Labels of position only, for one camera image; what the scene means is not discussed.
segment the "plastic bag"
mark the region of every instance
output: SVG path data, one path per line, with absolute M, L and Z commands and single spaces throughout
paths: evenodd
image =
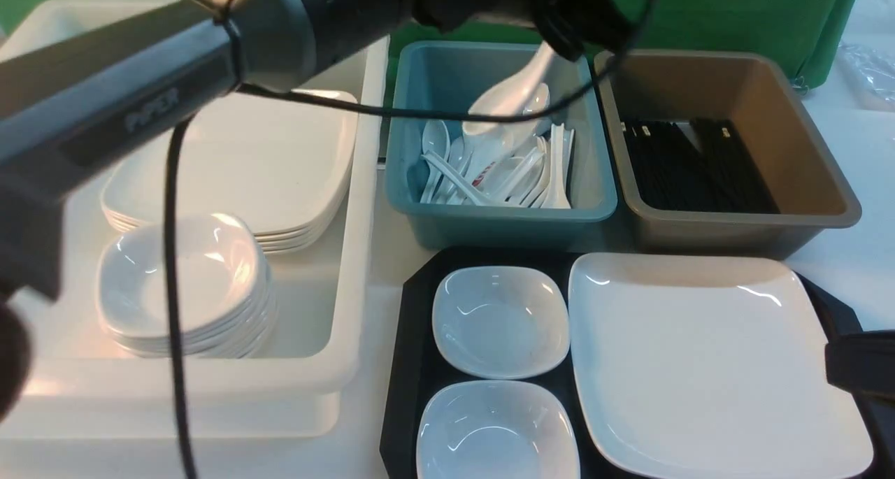
M 840 55 L 870 106 L 895 112 L 895 56 L 854 43 L 841 43 Z

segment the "green backdrop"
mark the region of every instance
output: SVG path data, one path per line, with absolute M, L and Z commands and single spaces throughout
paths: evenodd
M 9 32 L 44 0 L 0 0 L 0 24 Z M 643 0 L 617 0 L 636 15 Z M 774 59 L 793 80 L 816 87 L 826 80 L 854 0 L 659 0 L 647 47 L 738 50 Z M 407 43 L 421 39 L 537 42 L 535 33 L 472 23 L 448 36 L 411 26 L 392 37 L 390 78 Z

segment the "blue plastic bin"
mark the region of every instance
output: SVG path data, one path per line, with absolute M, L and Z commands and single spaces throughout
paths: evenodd
M 522 68 L 537 46 L 514 43 L 418 42 L 401 52 L 394 85 L 399 108 L 466 112 L 489 87 Z M 552 100 L 591 80 L 585 59 L 556 59 L 547 74 Z M 594 92 L 554 115 L 575 129 L 569 178 L 572 209 L 421 204 L 428 166 L 421 161 L 425 121 L 394 119 L 386 156 L 386 193 L 407 215 L 417 241 L 429 249 L 470 245 L 565 250 L 589 227 L 610 217 L 618 202 L 600 107 Z M 459 122 L 448 122 L 451 138 Z

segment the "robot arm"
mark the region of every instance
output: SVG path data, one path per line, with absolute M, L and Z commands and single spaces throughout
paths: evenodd
M 568 59 L 632 31 L 611 0 L 182 0 L 0 64 L 0 283 L 57 297 L 66 195 L 215 97 L 291 90 L 411 18 L 474 17 Z

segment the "black cable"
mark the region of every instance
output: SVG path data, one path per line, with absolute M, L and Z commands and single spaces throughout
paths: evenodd
M 533 121 L 535 119 L 541 119 L 543 117 L 554 115 L 554 113 L 557 113 L 560 110 L 565 110 L 566 108 L 571 106 L 572 103 L 575 103 L 578 99 L 584 97 L 584 95 L 592 90 L 594 86 L 600 84 L 602 81 L 606 80 L 606 78 L 614 74 L 618 70 L 618 67 L 620 67 L 620 64 L 622 64 L 624 59 L 627 58 L 627 55 L 629 55 L 633 47 L 637 45 L 637 43 L 640 41 L 640 38 L 643 36 L 643 32 L 645 32 L 646 26 L 647 24 L 649 24 L 652 13 L 655 10 L 656 1 L 658 0 L 646 0 L 646 4 L 645 6 L 643 6 L 643 10 L 640 12 L 640 18 L 637 21 L 637 25 L 633 30 L 633 33 L 629 37 L 629 40 L 624 43 L 624 46 L 620 49 L 620 51 L 618 51 L 616 55 L 610 58 L 610 61 L 606 62 L 606 65 L 599 73 L 592 77 L 590 81 L 585 82 L 582 87 L 579 87 L 578 90 L 576 90 L 572 94 L 568 94 L 568 96 L 563 97 L 563 99 L 560 99 L 556 103 L 551 104 L 551 106 L 548 106 L 546 109 L 541 110 L 540 112 L 528 113 L 528 115 L 479 115 L 478 113 L 441 112 L 441 110 L 415 110 L 409 108 L 370 106 L 370 104 L 326 99 L 326 97 L 315 96 L 315 94 L 308 93 L 275 93 L 273 91 L 265 90 L 265 88 L 263 87 L 249 86 L 246 84 L 238 87 L 237 92 L 252 94 L 253 96 L 261 96 L 265 97 L 265 99 L 277 99 L 297 103 L 315 104 L 316 106 L 325 106 L 327 108 L 333 108 L 336 110 L 348 110 L 348 112 L 361 113 L 362 115 L 376 115 L 378 117 L 402 117 L 406 119 L 442 119 L 442 121 L 458 122 L 496 122 L 501 124 Z
M 177 202 L 177 168 L 180 163 L 180 151 L 183 147 L 183 136 L 193 116 L 178 123 L 171 135 L 171 145 L 165 164 L 165 211 L 163 219 L 163 244 L 165 252 L 165 283 L 167 304 L 169 305 L 169 343 L 171 345 L 171 373 L 173 379 L 173 409 L 177 424 L 177 445 L 180 447 L 180 459 L 183 473 L 187 479 L 199 477 L 196 463 L 192 457 L 192 444 L 189 441 L 189 418 L 186 403 L 186 380 L 183 377 L 183 345 L 180 333 L 180 302 L 177 300 L 177 258 L 176 258 L 176 202 Z
M 348 110 L 349 112 L 361 113 L 362 115 L 376 115 L 380 117 L 403 117 L 408 119 L 442 119 L 445 121 L 461 121 L 461 122 L 526 122 L 541 117 L 547 117 L 565 110 L 572 103 L 581 99 L 594 86 L 601 83 L 608 76 L 614 74 L 618 69 L 618 65 L 624 61 L 624 58 L 631 52 L 633 47 L 640 41 L 646 24 L 652 17 L 652 11 L 655 8 L 657 0 L 646 0 L 646 5 L 640 13 L 640 19 L 637 26 L 630 36 L 629 41 L 624 47 L 607 62 L 606 66 L 595 75 L 590 82 L 579 87 L 574 93 L 565 96 L 559 102 L 551 104 L 544 110 L 530 115 L 470 115 L 470 113 L 452 113 L 439 112 L 439 110 L 413 110 L 405 108 L 386 108 L 382 106 L 368 106 L 368 104 L 344 102 L 340 100 L 325 99 L 322 96 L 314 96 L 307 93 L 274 93 L 263 90 L 260 87 L 240 86 L 237 90 L 246 94 L 254 94 L 255 96 L 266 97 L 267 99 L 279 99 L 292 101 L 297 103 L 315 104 L 316 106 L 325 106 L 336 110 Z M 189 439 L 189 418 L 187 412 L 186 401 L 186 381 L 183 376 L 183 347 L 180 329 L 180 308 L 177 297 L 177 268 L 176 268 L 176 199 L 177 199 L 177 169 L 180 161 L 180 153 L 183 146 L 183 136 L 189 123 L 195 115 L 178 123 L 173 130 L 171 136 L 171 144 L 169 154 L 167 155 L 165 168 L 165 204 L 164 204 L 164 220 L 163 220 L 163 244 L 165 257 L 165 276 L 167 290 L 167 304 L 169 305 L 169 342 L 171 349 L 171 371 L 173 379 L 173 401 L 175 402 L 175 419 L 177 426 L 177 444 L 180 448 L 180 456 L 183 465 L 183 473 L 187 479 L 196 479 L 198 473 L 196 471 L 196 463 L 192 454 L 192 442 Z

